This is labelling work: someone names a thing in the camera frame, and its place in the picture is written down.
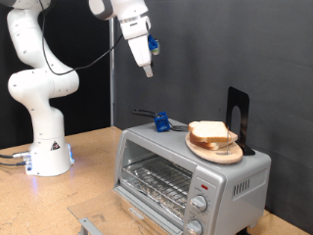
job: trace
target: oven control knob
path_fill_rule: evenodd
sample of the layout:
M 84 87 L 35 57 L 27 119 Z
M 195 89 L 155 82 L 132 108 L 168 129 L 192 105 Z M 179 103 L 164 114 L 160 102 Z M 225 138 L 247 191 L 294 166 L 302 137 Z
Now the oven control knob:
M 202 234 L 202 226 L 201 224 L 193 220 L 187 224 L 188 235 L 201 235 Z
M 190 201 L 190 204 L 197 212 L 204 212 L 207 204 L 203 196 L 196 196 Z

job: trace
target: metal rod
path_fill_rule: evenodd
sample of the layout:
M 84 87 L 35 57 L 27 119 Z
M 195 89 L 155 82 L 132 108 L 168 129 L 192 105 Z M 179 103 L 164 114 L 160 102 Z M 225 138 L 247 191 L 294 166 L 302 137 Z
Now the metal rod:
M 114 18 L 110 19 L 110 48 L 115 43 L 115 30 L 114 30 Z M 114 126 L 114 51 L 111 50 L 111 67 L 110 67 L 110 102 L 111 102 L 111 126 Z
M 229 145 L 228 136 L 229 136 L 229 126 L 227 126 L 227 155 L 228 155 L 228 145 Z

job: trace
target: table surface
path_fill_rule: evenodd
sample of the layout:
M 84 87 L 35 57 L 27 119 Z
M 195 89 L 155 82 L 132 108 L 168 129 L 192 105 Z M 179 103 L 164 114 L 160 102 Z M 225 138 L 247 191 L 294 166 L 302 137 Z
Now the table surface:
M 111 190 L 120 133 L 118 128 L 109 127 L 67 136 L 75 164 L 59 176 L 28 176 L 23 166 L 0 165 L 0 234 L 77 235 L 80 224 L 67 208 Z M 27 151 L 28 146 L 0 150 L 0 154 Z M 1 159 L 2 163 L 19 161 Z M 308 235 L 268 211 L 248 232 Z

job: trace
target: metal bracket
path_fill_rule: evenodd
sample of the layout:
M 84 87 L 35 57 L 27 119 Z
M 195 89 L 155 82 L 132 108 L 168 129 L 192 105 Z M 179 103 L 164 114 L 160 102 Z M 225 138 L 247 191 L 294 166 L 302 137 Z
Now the metal bracket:
M 81 218 L 78 221 L 81 224 L 81 230 L 78 235 L 88 235 L 88 232 L 92 235 L 104 235 L 88 218 Z

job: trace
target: power cord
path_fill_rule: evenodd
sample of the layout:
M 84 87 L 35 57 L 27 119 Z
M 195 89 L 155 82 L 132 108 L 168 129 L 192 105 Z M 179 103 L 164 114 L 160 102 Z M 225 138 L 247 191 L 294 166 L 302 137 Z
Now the power cord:
M 13 156 L 10 156 L 10 155 L 0 155 L 0 158 L 1 159 L 12 159 Z
M 20 166 L 20 165 L 26 165 L 26 162 L 20 162 L 20 163 L 17 163 L 17 164 L 3 164 L 3 163 L 0 163 L 0 165 Z
M 118 44 L 119 40 L 122 38 L 122 35 L 120 35 L 117 39 L 117 41 L 115 42 L 115 44 L 111 47 L 111 49 L 109 51 L 107 51 L 105 54 L 103 54 L 101 57 L 99 57 L 96 61 L 94 61 L 93 63 L 89 64 L 88 66 L 85 66 L 85 67 L 78 67 L 76 69 L 72 69 L 72 70 L 69 70 L 69 71 L 66 71 L 66 72 L 63 72 L 63 73 L 57 73 L 57 72 L 54 72 L 52 70 L 52 68 L 50 67 L 50 64 L 47 60 L 47 55 L 46 55 L 46 52 L 45 52 L 45 38 L 44 38 L 44 31 L 45 31 L 45 23 L 46 23 L 46 13 L 45 13 L 45 9 L 42 5 L 42 2 L 41 0 L 39 0 L 39 3 L 40 3 L 40 6 L 42 8 L 42 14 L 43 14 L 43 22 L 42 22 L 42 50 L 43 50 L 43 55 L 45 57 L 45 60 L 46 60 L 46 63 L 50 69 L 50 71 L 55 74 L 55 75 L 65 75 L 65 74 L 68 74 L 72 71 L 79 71 L 79 70 L 84 70 L 84 69 L 88 69 L 90 67 L 92 67 L 93 65 L 95 65 L 97 62 L 99 62 L 102 58 L 104 58 L 109 52 L 111 52 L 115 47 L 116 45 Z

